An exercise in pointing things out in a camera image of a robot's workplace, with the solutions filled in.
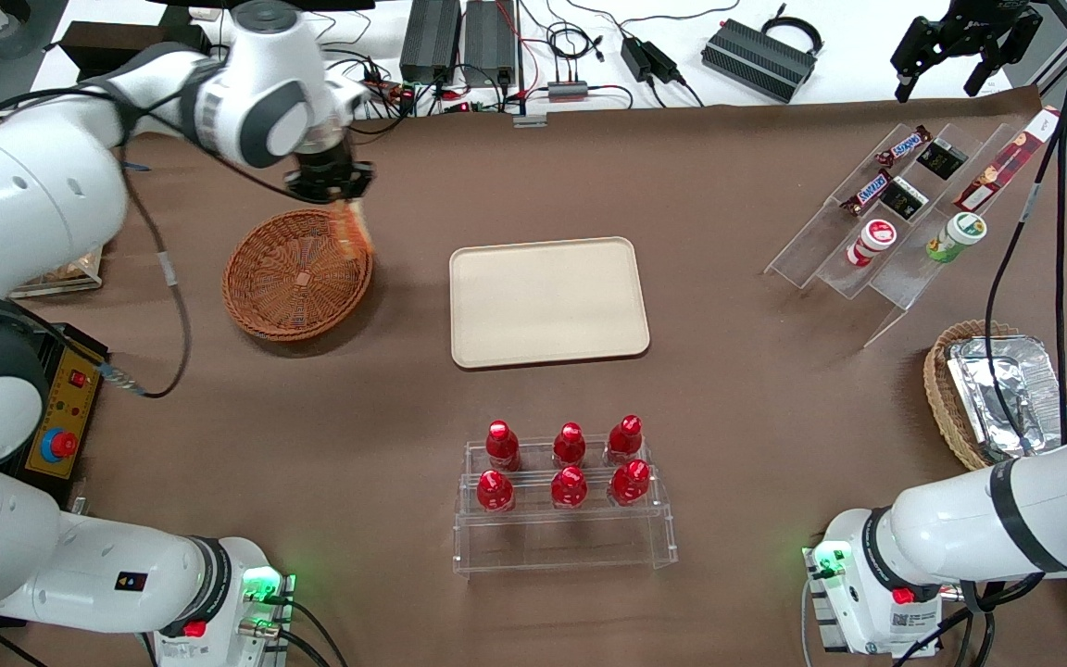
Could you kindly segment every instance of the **clear acrylic stand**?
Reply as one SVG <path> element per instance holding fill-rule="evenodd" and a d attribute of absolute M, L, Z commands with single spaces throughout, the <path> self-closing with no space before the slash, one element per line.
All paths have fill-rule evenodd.
<path fill-rule="evenodd" d="M 602 461 L 607 435 L 586 439 L 580 467 L 588 493 L 579 507 L 558 509 L 551 503 L 551 480 L 558 473 L 551 455 L 554 440 L 535 440 L 522 443 L 520 472 L 507 474 L 516 506 L 500 514 L 483 510 L 475 498 L 480 474 L 488 470 L 488 452 L 482 442 L 466 444 L 452 527 L 458 574 L 599 566 L 659 569 L 678 561 L 670 499 L 659 470 L 652 465 L 649 445 L 642 444 L 640 450 L 652 472 L 649 493 L 632 506 L 619 507 L 607 498 L 617 470 Z"/>
<path fill-rule="evenodd" d="M 996 153 L 999 153 L 1019 131 L 1004 124 L 985 143 L 978 143 L 978 140 L 958 130 L 956 126 L 945 125 L 937 133 L 937 138 L 947 141 L 969 156 L 966 163 L 961 164 L 961 168 L 947 180 L 941 179 L 918 163 L 917 157 L 923 152 L 923 147 L 915 148 L 910 156 L 903 157 L 901 163 L 889 168 L 888 172 L 892 176 L 905 179 L 928 198 L 928 203 L 920 207 L 909 220 L 903 219 L 883 202 L 878 201 L 859 217 L 851 216 L 839 207 L 839 204 L 846 202 L 875 178 L 880 170 L 880 164 L 876 163 L 874 158 L 876 153 L 901 143 L 911 132 L 913 128 L 897 125 L 867 154 L 862 164 L 859 164 L 859 168 L 847 176 L 833 193 L 830 193 L 830 197 L 826 198 L 821 210 L 810 219 L 810 222 L 805 223 L 805 227 L 797 232 L 797 236 L 784 245 L 782 252 L 776 255 L 765 269 L 765 273 L 774 270 L 783 275 L 798 290 L 803 290 L 816 277 L 833 287 L 834 291 L 846 299 L 855 299 L 869 286 L 879 292 L 892 303 L 892 313 L 888 314 L 880 328 L 875 330 L 863 347 L 871 346 L 876 338 L 907 315 L 908 309 L 923 295 L 924 288 L 928 287 L 933 277 L 943 269 L 943 264 L 930 260 L 928 254 L 924 252 L 924 244 L 928 243 L 954 215 L 961 212 L 961 208 L 954 206 L 954 200 L 986 169 L 986 165 L 991 163 Z M 997 197 L 999 193 L 994 194 L 983 210 L 990 207 Z M 878 254 L 869 266 L 851 265 L 846 260 L 847 247 L 859 239 L 864 224 L 876 219 L 886 220 L 894 225 L 895 244 L 892 249 Z"/>

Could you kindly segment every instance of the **red wire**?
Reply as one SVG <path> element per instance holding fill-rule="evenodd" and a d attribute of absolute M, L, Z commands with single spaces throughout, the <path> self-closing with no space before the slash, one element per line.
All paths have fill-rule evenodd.
<path fill-rule="evenodd" d="M 522 33 L 517 32 L 516 27 L 513 25 L 513 18 L 509 17 L 509 13 L 507 11 L 505 11 L 505 5 L 500 4 L 500 3 L 496 3 L 496 9 L 500 10 L 500 16 L 504 17 L 505 18 L 505 22 L 507 22 L 507 25 L 509 25 L 509 30 L 513 31 L 513 35 L 515 35 L 516 42 L 521 43 L 522 48 L 525 49 L 526 53 L 528 53 L 530 55 L 530 60 L 534 60 L 534 85 L 530 85 L 529 88 L 526 88 L 525 90 L 517 90 L 517 92 L 516 92 L 516 97 L 520 98 L 520 100 L 524 100 L 524 98 L 526 96 L 528 96 L 529 93 L 532 93 L 534 90 L 537 89 L 537 80 L 538 80 L 538 77 L 542 76 L 542 73 L 541 73 L 541 70 L 538 70 L 537 57 L 534 55 L 534 50 L 530 49 L 529 44 L 526 44 L 525 41 L 524 41 L 524 38 L 522 38 Z"/>

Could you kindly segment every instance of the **brown table surface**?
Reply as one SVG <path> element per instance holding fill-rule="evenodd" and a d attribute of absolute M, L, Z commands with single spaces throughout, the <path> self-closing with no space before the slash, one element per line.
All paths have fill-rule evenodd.
<path fill-rule="evenodd" d="M 962 473 L 924 398 L 924 350 L 982 317 L 1034 166 L 990 212 L 990 239 L 943 271 L 865 351 L 887 308 L 763 275 L 895 123 L 985 137 L 1025 123 L 1029 90 L 976 101 L 579 113 L 403 123 L 362 149 L 380 255 L 368 301 L 301 348 L 259 346 L 221 303 L 242 236 L 293 203 L 171 139 L 130 154 L 192 315 L 186 380 L 161 401 L 101 396 L 86 444 L 95 515 L 243 536 L 300 576 L 353 667 L 401 664 L 800 664 L 799 549 L 838 512 Z M 278 181 L 278 171 L 262 176 Z M 997 319 L 1051 339 L 1055 186 L 1046 187 Z M 466 245 L 621 235 L 636 245 L 652 347 L 641 359 L 465 371 L 449 354 L 447 260 Z M 100 291 L 48 301 L 156 387 L 179 330 L 137 217 Z M 462 446 L 507 418 L 524 436 L 643 417 L 681 561 L 653 572 L 452 573 Z M 1067 664 L 1067 583 L 999 613 L 990 665 Z M 300 632 L 318 638 L 304 624 Z M 131 636 L 9 630 L 57 666 L 143 666 Z M 956 647 L 933 664 L 952 662 Z M 886 664 L 823 654 L 814 663 Z M 18 664 L 0 647 L 0 664 Z M 292 655 L 291 664 L 308 664 Z"/>

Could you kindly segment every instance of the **red emergency stop button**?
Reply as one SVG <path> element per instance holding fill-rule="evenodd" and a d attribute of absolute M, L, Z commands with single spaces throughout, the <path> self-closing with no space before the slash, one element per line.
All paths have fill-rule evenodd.
<path fill-rule="evenodd" d="M 63 431 L 52 439 L 52 452 L 57 459 L 67 459 L 77 452 L 76 434 Z"/>
<path fill-rule="evenodd" d="M 892 591 L 892 600 L 896 604 L 910 604 L 917 602 L 917 594 L 908 590 L 908 588 L 896 588 Z"/>
<path fill-rule="evenodd" d="M 38 442 L 38 455 L 44 457 L 47 463 L 60 463 L 60 461 L 75 455 L 79 444 L 80 441 L 76 433 L 70 433 L 59 427 L 48 428 Z"/>

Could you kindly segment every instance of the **red knob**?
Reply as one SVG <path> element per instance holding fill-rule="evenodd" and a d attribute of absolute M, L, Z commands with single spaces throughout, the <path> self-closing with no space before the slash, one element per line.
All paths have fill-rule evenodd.
<path fill-rule="evenodd" d="M 558 509 L 572 509 L 587 499 L 587 477 L 574 465 L 568 465 L 555 474 L 551 481 L 551 498 Z"/>
<path fill-rule="evenodd" d="M 57 459 L 68 459 L 77 452 L 77 445 L 76 434 L 68 433 L 68 431 L 57 433 L 52 436 L 52 456 L 55 456 Z"/>
<path fill-rule="evenodd" d="M 515 506 L 513 482 L 495 470 L 480 474 L 480 482 L 475 486 L 475 499 L 487 511 L 509 511 Z"/>
<path fill-rule="evenodd" d="M 615 503 L 627 506 L 636 502 L 636 498 L 649 493 L 651 482 L 651 470 L 643 460 L 634 459 L 617 469 L 611 474 L 611 482 L 608 486 L 608 494 Z"/>
<path fill-rule="evenodd" d="M 585 451 L 584 430 L 574 422 L 563 424 L 562 431 L 554 439 L 554 460 L 558 467 L 578 465 L 584 461 Z"/>
<path fill-rule="evenodd" d="M 917 595 L 914 592 L 908 590 L 908 588 L 896 588 L 892 591 L 892 600 L 896 604 L 910 604 L 917 602 Z"/>
<path fill-rule="evenodd" d="M 203 637 L 204 630 L 204 621 L 188 621 L 187 623 L 184 623 L 185 637 Z"/>

